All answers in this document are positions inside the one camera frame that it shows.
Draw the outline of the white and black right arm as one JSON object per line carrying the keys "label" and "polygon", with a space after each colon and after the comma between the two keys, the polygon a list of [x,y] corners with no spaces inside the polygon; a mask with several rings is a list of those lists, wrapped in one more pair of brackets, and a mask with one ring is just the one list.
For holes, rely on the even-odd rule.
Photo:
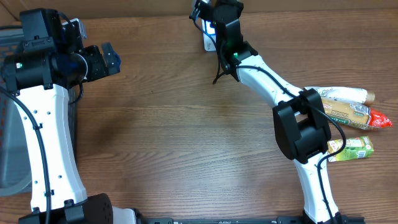
{"label": "white and black right arm", "polygon": [[327,171],[330,125],[319,93],[303,90],[274,72],[243,39],[239,18],[241,1],[196,0],[189,18],[209,22],[218,60],[216,78],[231,75],[248,86],[272,108],[275,140],[283,155],[294,162],[304,196],[304,223],[344,223],[333,200]]}

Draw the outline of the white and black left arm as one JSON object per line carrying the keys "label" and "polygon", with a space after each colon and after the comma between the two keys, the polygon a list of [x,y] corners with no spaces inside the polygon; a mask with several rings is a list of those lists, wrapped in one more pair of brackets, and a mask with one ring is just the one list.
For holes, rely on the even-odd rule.
{"label": "white and black left arm", "polygon": [[1,68],[1,91],[19,110],[33,182],[32,212],[19,222],[136,224],[133,209],[115,207],[106,194],[88,196],[68,123],[69,90],[119,73],[119,55],[110,43],[85,47],[83,24],[60,11],[23,11],[20,20],[22,52]]}

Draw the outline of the orange spaghetti pasta packet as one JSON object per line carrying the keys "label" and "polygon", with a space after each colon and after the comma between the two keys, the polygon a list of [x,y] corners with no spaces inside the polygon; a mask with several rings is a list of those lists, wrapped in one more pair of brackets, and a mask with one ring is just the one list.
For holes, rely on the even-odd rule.
{"label": "orange spaghetti pasta packet", "polygon": [[382,112],[351,101],[322,97],[325,113],[337,123],[358,129],[393,127],[392,121]]}

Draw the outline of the white tube with gold cap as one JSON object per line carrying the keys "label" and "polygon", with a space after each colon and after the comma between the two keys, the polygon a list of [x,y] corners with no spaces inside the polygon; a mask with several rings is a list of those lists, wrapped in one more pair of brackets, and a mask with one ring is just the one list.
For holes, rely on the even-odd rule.
{"label": "white tube with gold cap", "polygon": [[375,93],[363,88],[343,86],[306,86],[306,90],[314,89],[321,97],[340,101],[352,101],[366,106],[371,106],[375,100]]}

